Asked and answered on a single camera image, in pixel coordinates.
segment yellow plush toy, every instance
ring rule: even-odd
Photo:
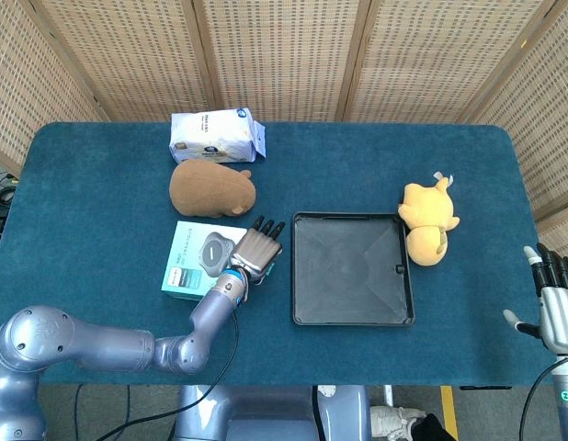
[[[421,266],[438,263],[448,250],[446,232],[460,223],[453,216],[453,203],[448,196],[451,178],[436,173],[434,187],[409,184],[404,188],[404,201],[398,207],[411,232],[406,236],[406,249],[411,259]]]

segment black cable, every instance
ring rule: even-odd
[[[78,385],[78,389],[75,391],[75,399],[74,399],[74,432],[75,432],[75,441],[79,441],[79,431],[78,431],[78,397],[80,396],[80,389],[84,387],[84,384]],[[125,424],[129,421],[131,417],[131,386],[127,385],[127,412],[125,412]],[[118,441],[119,438],[122,436],[122,433],[125,429],[122,429],[117,435],[114,437],[113,441]]]
[[[167,436],[167,441],[174,441],[174,434],[176,433],[176,421],[172,424],[172,430],[170,430],[170,435]]]
[[[0,188],[0,207],[5,209],[10,208],[15,191],[17,191],[15,186]]]
[[[321,419],[321,412],[319,411],[319,395],[318,386],[312,386],[312,416],[314,417],[314,424],[317,426],[317,433],[319,434],[319,441],[327,441],[324,435],[323,420]]]
[[[1,172],[0,173],[0,183],[2,183],[2,181],[4,181],[5,179],[8,178],[8,173],[7,172]]]
[[[78,397],[80,395],[80,389],[84,387],[84,384],[78,385],[78,389],[75,390],[75,399],[74,399],[74,432],[75,432],[75,441],[79,441],[80,434],[78,433]]]
[[[0,172],[0,175],[3,175],[2,177],[0,176],[0,179],[12,179],[13,177],[15,177],[8,172]]]
[[[523,441],[523,431],[525,430],[525,420],[527,419],[527,410],[529,409],[529,405],[531,404],[531,399],[533,398],[533,394],[535,393],[535,391],[537,390],[538,386],[543,381],[543,379],[545,379],[548,376],[548,374],[552,372],[555,368],[563,365],[564,363],[568,363],[568,357],[563,358],[562,360],[554,363],[553,365],[545,369],[543,372],[541,372],[541,375],[538,377],[538,379],[535,380],[533,386],[531,386],[531,389],[527,394],[527,398],[525,399],[525,405],[523,406],[523,413],[521,414],[521,424],[519,425],[519,441]]]
[[[197,406],[201,401],[203,401],[205,398],[207,398],[209,396],[209,394],[212,392],[212,390],[214,389],[214,387],[217,385],[217,383],[219,383],[219,381],[221,381],[222,376],[227,371],[227,369],[231,365],[231,362],[235,358],[235,352],[237,352],[237,346],[239,345],[239,323],[237,322],[237,316],[235,315],[234,311],[231,314],[231,318],[233,319],[233,325],[234,325],[234,328],[235,328],[235,341],[233,343],[233,351],[231,352],[231,355],[229,356],[227,363],[225,363],[225,366],[223,366],[223,368],[221,369],[221,372],[219,373],[217,378],[212,382],[210,387],[207,389],[206,392],[204,392],[202,394],[202,396],[200,398],[198,398],[196,401],[193,401],[191,404],[188,404],[184,407],[180,407],[180,408],[175,409],[175,410],[170,411],[170,412],[158,413],[156,415],[146,416],[144,418],[138,418],[136,420],[129,421],[125,424],[120,425],[119,427],[117,427],[115,429],[112,429],[107,434],[102,435],[99,439],[97,439],[97,441],[104,441],[105,439],[110,438],[111,436],[115,435],[117,432],[120,432],[121,430],[124,430],[127,427],[131,427],[132,425],[147,423],[148,421],[153,421],[153,420],[159,420],[161,418],[166,418],[167,416],[172,416],[172,415],[176,415],[177,413],[187,411],[188,409],[190,409],[194,406]]]
[[[129,422],[129,418],[131,418],[131,386],[127,385],[127,412],[125,412],[125,424]],[[122,429],[117,435],[112,438],[112,441],[118,441],[119,438],[122,436],[125,429]]]

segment woven room divider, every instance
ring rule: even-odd
[[[16,175],[50,121],[240,106],[502,126],[542,237],[568,249],[568,0],[0,0],[0,164]]]

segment white package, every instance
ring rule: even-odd
[[[264,126],[247,107],[172,114],[170,152],[177,163],[206,159],[214,163],[252,163],[266,157]]]

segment plush hamster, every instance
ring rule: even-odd
[[[188,159],[176,167],[170,180],[170,198],[184,216],[240,216],[256,203],[251,172]]]

